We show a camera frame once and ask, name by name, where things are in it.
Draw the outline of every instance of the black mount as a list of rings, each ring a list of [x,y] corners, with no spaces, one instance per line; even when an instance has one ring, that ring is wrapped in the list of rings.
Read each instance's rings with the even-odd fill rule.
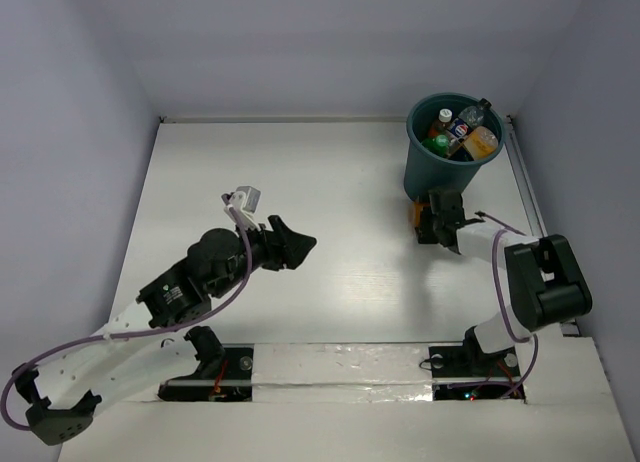
[[[253,259],[252,271],[294,270],[317,241],[287,227],[277,215],[268,218],[272,231],[247,232]],[[151,327],[170,327],[195,320],[211,310],[211,299],[220,298],[238,285],[246,273],[247,254],[239,234],[227,229],[206,232],[189,247],[187,256],[144,287],[136,299],[144,303]]]
[[[196,349],[196,360],[200,363],[190,377],[208,379],[220,370],[225,350],[216,334],[210,327],[194,327],[187,332],[185,340],[191,342]]]
[[[31,432],[47,445],[61,444],[84,432],[93,422],[93,413],[102,398],[88,391],[71,409],[49,409],[51,401],[40,397],[37,377],[38,371],[32,369],[16,381],[16,390],[31,404],[25,414]]]
[[[160,386],[158,397],[168,402],[250,401],[252,369],[253,346],[227,347],[215,371],[171,379]]]

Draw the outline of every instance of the green bottle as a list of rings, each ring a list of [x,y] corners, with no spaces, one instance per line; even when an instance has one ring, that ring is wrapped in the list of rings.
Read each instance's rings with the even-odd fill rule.
[[[447,152],[449,151],[449,137],[440,134],[432,139],[426,139],[422,142],[429,152],[436,154],[442,158],[447,158]]]

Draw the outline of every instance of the bottle cap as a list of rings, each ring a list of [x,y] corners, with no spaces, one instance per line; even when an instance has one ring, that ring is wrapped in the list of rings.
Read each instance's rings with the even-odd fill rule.
[[[449,109],[442,109],[440,110],[440,114],[438,114],[438,119],[440,119],[440,122],[449,122],[451,120],[451,117],[453,117],[453,112],[451,112]]]
[[[446,157],[449,150],[449,137],[440,134],[433,139],[433,153],[440,157]]]

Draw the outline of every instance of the soda bottle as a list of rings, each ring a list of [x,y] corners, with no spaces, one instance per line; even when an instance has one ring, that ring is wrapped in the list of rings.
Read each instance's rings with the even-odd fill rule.
[[[466,137],[475,128],[480,127],[484,122],[484,112],[491,107],[491,103],[487,99],[480,99],[478,105],[471,105],[460,112],[447,131],[451,133],[451,139],[461,139]]]
[[[449,137],[444,134],[436,135],[432,139],[425,140],[422,145],[424,145],[429,152],[436,154],[444,159],[447,158],[447,154],[449,152]]]
[[[429,127],[427,139],[435,139],[438,135],[444,134],[449,122],[451,122],[451,117],[453,117],[453,112],[449,109],[442,109],[438,113],[438,118],[434,120],[431,127]]]

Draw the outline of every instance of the screw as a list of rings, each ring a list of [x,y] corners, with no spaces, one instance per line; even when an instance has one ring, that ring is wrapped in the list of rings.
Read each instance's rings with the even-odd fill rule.
[[[248,355],[245,355],[240,359],[240,368],[242,370],[251,370],[253,367],[253,359]]]
[[[516,354],[507,354],[504,356],[504,363],[507,364],[507,367],[513,369],[518,366],[518,357],[516,357]]]
[[[434,354],[431,356],[431,358],[429,359],[429,364],[431,365],[432,369],[441,369],[444,367],[444,361],[443,361],[443,357],[442,354]]]

